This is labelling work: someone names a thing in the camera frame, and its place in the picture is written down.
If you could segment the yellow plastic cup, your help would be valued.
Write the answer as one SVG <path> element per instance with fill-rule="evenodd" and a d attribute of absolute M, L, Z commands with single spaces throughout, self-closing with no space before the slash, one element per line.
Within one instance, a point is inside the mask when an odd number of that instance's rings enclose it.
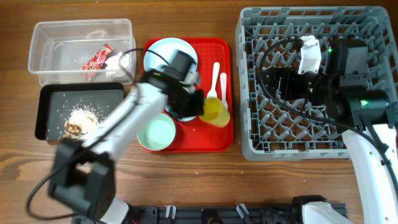
<path fill-rule="evenodd" d="M 230 121 L 230 113 L 218 98 L 206 98 L 203 105 L 204 113 L 199 118 L 213 126 L 222 128 Z"/>

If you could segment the light green bowl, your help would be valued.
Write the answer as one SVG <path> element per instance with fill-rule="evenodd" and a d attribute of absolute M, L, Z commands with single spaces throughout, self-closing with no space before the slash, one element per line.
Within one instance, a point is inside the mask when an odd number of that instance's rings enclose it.
<path fill-rule="evenodd" d="M 160 113 L 137 135 L 140 145 L 150 151 L 161 151 L 172 144 L 176 127 L 172 118 Z"/>

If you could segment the white napkin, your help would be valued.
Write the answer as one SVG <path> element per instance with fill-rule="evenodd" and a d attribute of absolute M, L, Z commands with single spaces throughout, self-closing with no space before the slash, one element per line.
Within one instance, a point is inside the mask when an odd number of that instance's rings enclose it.
<path fill-rule="evenodd" d="M 119 52 L 117 55 L 108 58 L 105 61 L 105 69 L 113 70 L 113 72 L 106 72 L 106 77 L 108 78 L 121 78 L 125 73 L 120 69 L 119 63 L 126 68 L 129 65 L 130 56 L 128 54 L 123 55 Z"/>

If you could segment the red snack wrapper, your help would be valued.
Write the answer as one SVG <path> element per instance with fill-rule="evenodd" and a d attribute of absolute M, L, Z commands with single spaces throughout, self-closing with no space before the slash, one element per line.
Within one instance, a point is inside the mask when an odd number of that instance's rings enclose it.
<path fill-rule="evenodd" d="M 90 70 L 92 72 L 86 72 L 83 74 L 83 77 L 89 81 L 91 81 L 97 74 L 97 70 L 100 70 L 103 64 L 105 63 L 108 55 L 113 51 L 113 48 L 104 44 L 97 53 L 92 56 L 81 68 L 81 70 Z"/>

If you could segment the rice and food scraps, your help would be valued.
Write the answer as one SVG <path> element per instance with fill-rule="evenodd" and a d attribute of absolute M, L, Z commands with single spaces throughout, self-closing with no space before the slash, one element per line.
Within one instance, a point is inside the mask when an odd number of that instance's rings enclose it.
<path fill-rule="evenodd" d="M 74 107 L 70 110 L 61 132 L 62 139 L 78 139 L 97 129 L 100 119 L 95 109 L 89 106 Z"/>

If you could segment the light blue bowl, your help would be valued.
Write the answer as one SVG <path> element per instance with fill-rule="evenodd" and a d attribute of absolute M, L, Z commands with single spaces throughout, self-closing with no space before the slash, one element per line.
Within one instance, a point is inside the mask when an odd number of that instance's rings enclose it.
<path fill-rule="evenodd" d="M 177 118 L 177 117 L 175 117 L 175 116 L 170 114 L 170 107 L 168 105 L 165 107 L 165 111 L 166 111 L 166 114 L 168 116 L 170 116 L 175 121 L 179 121 L 179 122 L 188 122 L 188 121 L 191 121 L 191 120 L 193 120 L 193 119 L 195 119 L 197 117 L 197 116 L 188 116 L 188 117 L 183 117 L 183 118 Z"/>

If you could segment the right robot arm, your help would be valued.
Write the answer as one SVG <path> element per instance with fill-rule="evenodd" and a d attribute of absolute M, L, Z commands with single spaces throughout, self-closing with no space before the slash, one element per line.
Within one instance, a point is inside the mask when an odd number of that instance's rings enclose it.
<path fill-rule="evenodd" d="M 328 43 L 326 66 L 313 36 L 292 41 L 300 50 L 298 68 L 261 68 L 263 93 L 285 108 L 303 99 L 326 106 L 323 122 L 341 130 L 351 156 L 366 223 L 397 222 L 397 101 L 368 87 L 368 48 L 358 39 Z"/>

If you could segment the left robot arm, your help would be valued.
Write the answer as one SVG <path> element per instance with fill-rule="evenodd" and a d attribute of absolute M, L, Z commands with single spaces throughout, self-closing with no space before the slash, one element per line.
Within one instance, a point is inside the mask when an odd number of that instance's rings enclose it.
<path fill-rule="evenodd" d="M 57 148 L 48 195 L 93 222 L 127 223 L 131 207 L 115 196 L 114 168 L 147 123 L 168 108 L 177 118 L 203 114 L 200 74 L 151 70 L 92 132 Z"/>

